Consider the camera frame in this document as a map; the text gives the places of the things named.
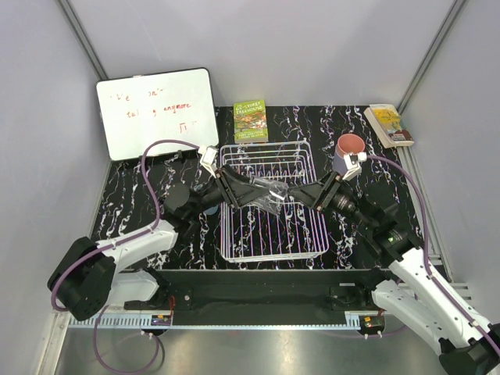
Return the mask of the pink plastic cup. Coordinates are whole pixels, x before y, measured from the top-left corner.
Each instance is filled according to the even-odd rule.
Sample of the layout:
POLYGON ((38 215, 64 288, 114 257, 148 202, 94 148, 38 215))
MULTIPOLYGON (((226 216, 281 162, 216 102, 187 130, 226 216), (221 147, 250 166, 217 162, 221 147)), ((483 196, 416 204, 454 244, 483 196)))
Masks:
POLYGON ((365 143, 363 139, 356 134, 342 134, 338 140, 335 148, 335 153, 339 157, 346 154, 358 154, 365 151, 365 143))

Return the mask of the light blue plastic cup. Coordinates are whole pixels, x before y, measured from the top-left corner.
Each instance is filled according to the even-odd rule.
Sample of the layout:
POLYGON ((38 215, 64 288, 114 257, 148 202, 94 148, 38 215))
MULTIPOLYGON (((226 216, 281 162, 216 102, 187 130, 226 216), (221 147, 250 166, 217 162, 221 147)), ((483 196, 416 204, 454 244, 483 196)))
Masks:
POLYGON ((214 215, 215 213, 218 212, 219 207, 218 206, 213 206, 211 208, 208 208, 207 210, 204 211, 204 214, 210 216, 214 215))

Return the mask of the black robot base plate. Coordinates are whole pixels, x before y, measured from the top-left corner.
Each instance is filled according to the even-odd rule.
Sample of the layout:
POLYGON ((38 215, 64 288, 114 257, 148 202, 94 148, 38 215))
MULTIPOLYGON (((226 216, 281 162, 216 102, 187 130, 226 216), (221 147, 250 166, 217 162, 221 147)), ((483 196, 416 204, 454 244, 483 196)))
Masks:
POLYGON ((376 313, 369 270, 162 270, 159 297, 127 310, 173 308, 176 326, 333 326, 346 312, 376 313))

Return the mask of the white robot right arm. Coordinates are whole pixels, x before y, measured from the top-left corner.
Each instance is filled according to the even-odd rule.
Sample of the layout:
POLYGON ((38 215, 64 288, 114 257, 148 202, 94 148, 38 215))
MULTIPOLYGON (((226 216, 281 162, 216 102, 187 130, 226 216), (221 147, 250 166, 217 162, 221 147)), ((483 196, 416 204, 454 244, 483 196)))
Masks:
POLYGON ((448 374, 489 374, 499 365, 499 326, 461 297, 431 264, 413 233, 384 205, 332 172, 288 194, 322 214, 338 213, 357 226, 380 263, 355 289, 362 309, 378 307, 397 317, 436 353, 448 374))

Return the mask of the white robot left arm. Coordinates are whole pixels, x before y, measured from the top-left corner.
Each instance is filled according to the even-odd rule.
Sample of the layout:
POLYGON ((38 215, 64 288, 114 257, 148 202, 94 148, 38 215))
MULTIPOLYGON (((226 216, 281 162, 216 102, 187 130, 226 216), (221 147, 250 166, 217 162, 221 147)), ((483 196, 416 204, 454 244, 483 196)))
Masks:
POLYGON ((198 190, 175 184, 157 202, 155 220, 129 234, 104 241, 75 240, 48 280, 52 307, 86 320, 112 302, 142 300, 161 309, 169 291, 148 271, 126 275, 129 266, 174 248, 197 230, 201 213, 226 203, 240 209, 270 195, 269 181, 245 177, 229 166, 198 190))

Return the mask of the lavender plastic cup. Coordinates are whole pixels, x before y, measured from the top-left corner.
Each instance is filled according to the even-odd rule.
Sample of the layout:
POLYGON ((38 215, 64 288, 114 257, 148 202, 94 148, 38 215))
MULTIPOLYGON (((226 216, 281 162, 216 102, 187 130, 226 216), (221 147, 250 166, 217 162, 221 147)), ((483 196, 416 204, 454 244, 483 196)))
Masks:
POLYGON ((339 175, 344 176, 347 172, 348 168, 345 164, 344 156, 338 153, 334 154, 334 158, 332 161, 332 169, 337 172, 339 175))

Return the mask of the clear glass cup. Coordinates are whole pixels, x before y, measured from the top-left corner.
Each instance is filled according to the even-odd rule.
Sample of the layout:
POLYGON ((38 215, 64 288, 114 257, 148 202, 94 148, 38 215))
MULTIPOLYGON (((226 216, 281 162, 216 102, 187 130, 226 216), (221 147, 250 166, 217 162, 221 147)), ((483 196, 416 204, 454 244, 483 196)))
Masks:
POLYGON ((253 177, 252 184, 256 187, 263 188, 266 194, 253 200, 250 206, 255 206, 267 213, 277 216, 288 196, 288 185, 285 182, 265 177, 253 177))

